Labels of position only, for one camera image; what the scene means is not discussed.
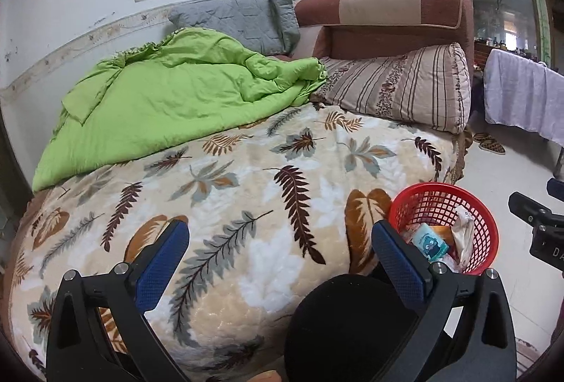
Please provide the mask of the crumpled white plastic wrapper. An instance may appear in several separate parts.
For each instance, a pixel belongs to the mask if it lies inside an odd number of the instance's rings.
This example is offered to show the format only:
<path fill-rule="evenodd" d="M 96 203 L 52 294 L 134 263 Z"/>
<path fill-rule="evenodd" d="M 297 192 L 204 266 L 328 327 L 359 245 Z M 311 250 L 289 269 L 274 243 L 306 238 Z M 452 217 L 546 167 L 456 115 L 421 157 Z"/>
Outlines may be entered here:
<path fill-rule="evenodd" d="M 470 210 L 463 205 L 455 208 L 455 222 L 451 227 L 451 233 L 458 255 L 458 266 L 460 270 L 467 269 L 473 253 L 474 218 Z"/>

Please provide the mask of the light blue tissue packet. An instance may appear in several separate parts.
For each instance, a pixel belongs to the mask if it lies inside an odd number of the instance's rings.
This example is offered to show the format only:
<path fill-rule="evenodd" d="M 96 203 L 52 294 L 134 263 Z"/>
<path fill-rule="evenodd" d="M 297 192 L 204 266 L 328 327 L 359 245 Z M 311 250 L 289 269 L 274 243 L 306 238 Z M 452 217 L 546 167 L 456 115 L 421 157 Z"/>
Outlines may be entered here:
<path fill-rule="evenodd" d="M 428 262 L 437 262 L 449 250 L 446 241 L 439 236 L 428 224 L 421 223 L 413 232 L 411 243 Z"/>

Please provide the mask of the brown patterned slipper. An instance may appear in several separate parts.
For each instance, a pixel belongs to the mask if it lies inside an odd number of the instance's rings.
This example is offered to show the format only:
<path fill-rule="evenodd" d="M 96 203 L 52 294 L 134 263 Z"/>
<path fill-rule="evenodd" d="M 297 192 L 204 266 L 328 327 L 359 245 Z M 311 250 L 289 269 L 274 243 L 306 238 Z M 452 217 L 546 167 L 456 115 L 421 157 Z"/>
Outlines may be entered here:
<path fill-rule="evenodd" d="M 499 154 L 503 156 L 506 154 L 504 146 L 492 135 L 488 133 L 477 133 L 473 135 L 473 141 L 476 142 L 479 148 L 483 151 Z"/>

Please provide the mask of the red plastic mesh basket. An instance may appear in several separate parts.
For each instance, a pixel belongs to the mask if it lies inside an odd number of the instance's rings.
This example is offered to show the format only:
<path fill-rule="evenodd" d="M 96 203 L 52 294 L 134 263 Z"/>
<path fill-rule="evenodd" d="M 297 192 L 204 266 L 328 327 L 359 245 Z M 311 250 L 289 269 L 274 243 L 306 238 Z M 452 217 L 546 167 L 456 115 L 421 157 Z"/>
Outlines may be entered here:
<path fill-rule="evenodd" d="M 481 275 L 495 260 L 499 233 L 492 213 L 469 191 L 439 182 L 408 186 L 394 198 L 388 220 L 399 233 L 416 223 L 453 227 L 458 206 L 474 221 L 473 251 L 465 273 Z"/>

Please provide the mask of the table with lilac cloth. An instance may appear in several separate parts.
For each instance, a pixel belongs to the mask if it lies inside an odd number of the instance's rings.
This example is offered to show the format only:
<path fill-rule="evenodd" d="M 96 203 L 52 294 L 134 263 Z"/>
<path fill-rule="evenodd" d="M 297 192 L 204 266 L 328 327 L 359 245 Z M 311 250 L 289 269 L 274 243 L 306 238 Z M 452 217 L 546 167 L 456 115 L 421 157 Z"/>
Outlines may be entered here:
<path fill-rule="evenodd" d="M 563 75 L 508 51 L 493 49 L 484 70 L 485 118 L 563 145 Z"/>

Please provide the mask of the striped floral pillow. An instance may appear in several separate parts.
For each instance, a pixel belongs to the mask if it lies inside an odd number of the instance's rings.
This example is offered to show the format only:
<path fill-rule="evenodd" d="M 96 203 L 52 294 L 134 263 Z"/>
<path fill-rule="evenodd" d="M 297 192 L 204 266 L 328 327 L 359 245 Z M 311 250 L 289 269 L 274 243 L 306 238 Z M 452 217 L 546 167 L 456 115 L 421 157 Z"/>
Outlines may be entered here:
<path fill-rule="evenodd" d="M 324 57 L 321 63 L 327 80 L 311 95 L 314 102 L 454 135 L 470 119 L 470 70 L 457 43 L 391 57 Z"/>

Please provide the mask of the leaf-patterned fleece blanket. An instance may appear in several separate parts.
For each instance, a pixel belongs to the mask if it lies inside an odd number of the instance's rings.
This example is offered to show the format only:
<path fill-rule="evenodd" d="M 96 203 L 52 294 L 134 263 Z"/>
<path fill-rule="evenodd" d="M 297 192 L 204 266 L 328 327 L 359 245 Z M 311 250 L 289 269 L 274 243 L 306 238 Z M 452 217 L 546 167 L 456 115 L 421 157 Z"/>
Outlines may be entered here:
<path fill-rule="evenodd" d="M 106 273 L 183 220 L 188 250 L 147 321 L 190 379 L 247 379 L 279 360 L 315 287 L 372 270 L 371 227 L 393 198 L 457 181 L 463 162 L 461 135 L 306 105 L 68 178 L 20 224 L 5 330 L 44 378 L 63 274 Z"/>

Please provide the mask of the bright green quilt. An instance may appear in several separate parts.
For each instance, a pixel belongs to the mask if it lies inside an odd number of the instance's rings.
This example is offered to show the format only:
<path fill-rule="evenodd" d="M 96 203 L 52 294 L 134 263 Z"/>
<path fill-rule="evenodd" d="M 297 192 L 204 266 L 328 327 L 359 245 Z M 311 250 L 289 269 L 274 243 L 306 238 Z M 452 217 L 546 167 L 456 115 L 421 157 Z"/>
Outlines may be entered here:
<path fill-rule="evenodd" d="M 302 105 L 325 79 L 315 57 L 284 61 L 216 30 L 177 30 L 98 62 L 63 97 L 32 189 Z"/>

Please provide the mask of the brown padded headboard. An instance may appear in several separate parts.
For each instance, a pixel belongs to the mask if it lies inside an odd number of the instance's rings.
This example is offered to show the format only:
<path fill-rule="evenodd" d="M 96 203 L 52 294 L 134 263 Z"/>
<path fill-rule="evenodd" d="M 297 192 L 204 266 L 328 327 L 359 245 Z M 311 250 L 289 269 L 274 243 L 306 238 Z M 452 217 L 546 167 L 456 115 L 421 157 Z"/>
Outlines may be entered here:
<path fill-rule="evenodd" d="M 299 0 L 294 11 L 294 59 L 368 59 L 457 43 L 473 64 L 473 0 Z"/>

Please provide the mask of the grey quilted pillow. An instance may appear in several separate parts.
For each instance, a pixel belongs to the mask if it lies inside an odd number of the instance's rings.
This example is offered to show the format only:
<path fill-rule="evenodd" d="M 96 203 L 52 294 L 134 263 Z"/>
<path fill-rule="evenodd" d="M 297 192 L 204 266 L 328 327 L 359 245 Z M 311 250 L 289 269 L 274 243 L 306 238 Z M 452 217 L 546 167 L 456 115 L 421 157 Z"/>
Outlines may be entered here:
<path fill-rule="evenodd" d="M 197 0 L 173 7 L 168 20 L 220 31 L 265 56 L 289 55 L 300 40 L 294 0 Z"/>

